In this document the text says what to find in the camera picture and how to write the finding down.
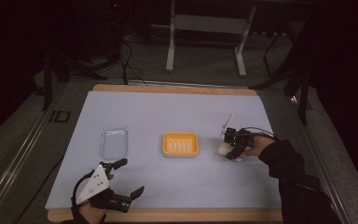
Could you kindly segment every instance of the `chair leg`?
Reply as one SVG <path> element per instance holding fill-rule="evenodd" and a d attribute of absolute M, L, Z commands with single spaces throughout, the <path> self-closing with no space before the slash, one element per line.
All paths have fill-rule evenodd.
<path fill-rule="evenodd" d="M 264 51 L 264 55 L 263 55 L 263 60 L 264 60 L 264 63 L 266 64 L 266 67 L 267 67 L 267 72 L 268 72 L 268 75 L 271 76 L 271 71 L 269 69 L 269 62 L 268 62 L 268 59 L 267 59 L 267 53 L 269 52 L 269 50 L 271 49 L 272 45 L 274 45 L 274 43 L 277 41 L 278 37 L 280 36 L 281 34 L 277 34 L 274 39 L 271 41 L 271 43 L 269 44 L 268 48 L 266 49 L 266 51 Z"/>
<path fill-rule="evenodd" d="M 310 71 L 306 71 L 306 74 L 303 76 L 303 81 L 301 85 L 300 106 L 298 109 L 298 115 L 300 116 L 302 122 L 305 125 L 307 125 L 306 111 L 307 111 L 309 88 L 310 88 Z"/>

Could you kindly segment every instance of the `gray carpet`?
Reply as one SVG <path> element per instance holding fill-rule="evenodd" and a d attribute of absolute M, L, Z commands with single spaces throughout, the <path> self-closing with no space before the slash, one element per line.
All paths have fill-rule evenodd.
<path fill-rule="evenodd" d="M 179 34 L 176 44 L 174 70 L 165 72 L 168 42 L 166 33 L 156 35 L 152 42 L 143 42 L 133 35 L 126 38 L 131 46 L 131 68 L 127 69 L 131 84 L 164 85 L 168 82 L 190 85 L 216 85 L 230 87 L 246 87 L 258 84 L 269 77 L 262 60 L 262 54 L 271 41 L 264 35 L 251 35 L 246 42 L 243 57 L 248 76 L 239 77 L 235 63 L 233 46 L 235 36 L 225 36 L 225 41 L 194 41 L 189 34 Z M 271 50 L 269 58 L 271 67 L 277 68 L 284 59 L 284 55 L 290 49 L 290 41 L 282 37 Z M 127 58 L 130 49 L 122 47 L 122 55 Z M 23 214 L 19 223 L 49 223 L 47 211 L 44 208 L 49 191 L 58 172 L 55 168 L 47 182 L 39 191 L 50 170 L 65 153 L 66 147 L 76 126 L 76 121 L 81 107 L 86 98 L 87 91 L 101 81 L 92 80 L 73 71 L 70 83 L 62 84 L 54 82 L 58 89 L 63 89 L 61 94 L 55 96 L 55 102 L 47 112 L 42 112 L 43 99 L 40 96 L 31 96 L 13 116 L 0 128 L 0 176 L 4 173 L 8 164 L 13 160 L 22 144 L 27 141 L 28 133 L 33 127 L 41 123 L 41 133 L 32 144 L 27 160 L 23 164 L 20 173 L 13 182 L 5 198 L 0 203 L 0 223 L 14 223 L 24 211 L 28 202 L 32 202 Z M 117 63 L 99 73 L 109 77 L 104 83 L 120 84 L 122 82 L 122 66 Z M 310 90 L 310 107 L 308 111 L 308 127 L 303 127 L 297 119 L 296 108 L 292 111 L 282 110 L 282 104 L 289 104 L 282 100 L 282 87 L 285 81 L 277 83 L 259 95 L 263 101 L 268 101 L 268 113 L 271 126 L 280 138 L 288 138 L 298 151 L 306 158 L 307 171 L 312 175 L 320 175 L 318 167 L 311 153 L 307 150 L 313 145 L 317 154 L 321 156 L 322 165 L 327 169 L 323 172 L 332 179 L 333 189 L 336 190 L 340 202 L 344 204 L 342 212 L 347 217 L 348 223 L 358 223 L 358 175 L 351 164 L 351 160 L 345 151 L 345 147 L 337 135 L 329 117 L 317 98 L 315 90 Z M 48 122 L 53 110 L 69 111 L 71 117 L 67 123 Z M 309 138 L 294 138 L 299 132 L 305 132 Z"/>

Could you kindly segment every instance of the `table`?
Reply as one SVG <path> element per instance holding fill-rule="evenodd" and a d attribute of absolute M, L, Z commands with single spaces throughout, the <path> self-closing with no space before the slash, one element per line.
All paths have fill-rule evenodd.
<path fill-rule="evenodd" d="M 171 1 L 171 22 L 170 22 L 170 45 L 167 56 L 167 72 L 173 71 L 173 61 L 175 54 L 175 29 L 179 30 L 193 30 L 206 32 L 220 32 L 227 34 L 241 35 L 240 44 L 234 48 L 235 58 L 237 61 L 238 71 L 240 77 L 246 76 L 246 69 L 243 63 L 242 50 L 248 37 L 249 30 L 255 15 L 256 5 L 252 4 L 251 10 L 246 20 L 231 19 L 231 18 L 216 18 L 205 16 L 193 16 L 175 14 L 175 1 Z"/>
<path fill-rule="evenodd" d="M 255 91 L 211 88 L 141 87 L 97 85 L 94 91 L 162 92 L 181 94 L 252 95 Z M 50 209 L 48 219 L 60 222 L 71 218 L 70 209 Z M 128 214 L 110 211 L 106 221 L 116 222 L 162 222 L 162 221 L 279 221 L 280 208 L 130 208 Z"/>

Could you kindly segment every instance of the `metal frame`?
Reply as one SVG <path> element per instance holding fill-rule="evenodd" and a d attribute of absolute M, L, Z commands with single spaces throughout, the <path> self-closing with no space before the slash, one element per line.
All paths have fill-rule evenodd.
<path fill-rule="evenodd" d="M 206 32 L 220 32 L 228 34 L 240 34 L 241 42 L 234 48 L 235 58 L 237 61 L 238 72 L 240 77 L 246 76 L 245 64 L 242 58 L 243 47 L 248 37 L 249 30 L 255 15 L 256 5 L 252 5 L 252 9 L 246 20 L 202 17 L 175 14 L 175 1 L 171 1 L 171 24 L 170 24 L 170 45 L 168 47 L 167 72 L 173 71 L 173 62 L 175 55 L 175 29 L 193 30 Z"/>

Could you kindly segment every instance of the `transparent box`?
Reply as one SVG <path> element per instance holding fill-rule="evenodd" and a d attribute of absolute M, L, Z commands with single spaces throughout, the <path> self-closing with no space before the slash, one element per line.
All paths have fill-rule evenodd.
<path fill-rule="evenodd" d="M 118 161 L 128 156 L 127 127 L 107 127 L 101 134 L 100 156 L 104 161 Z"/>

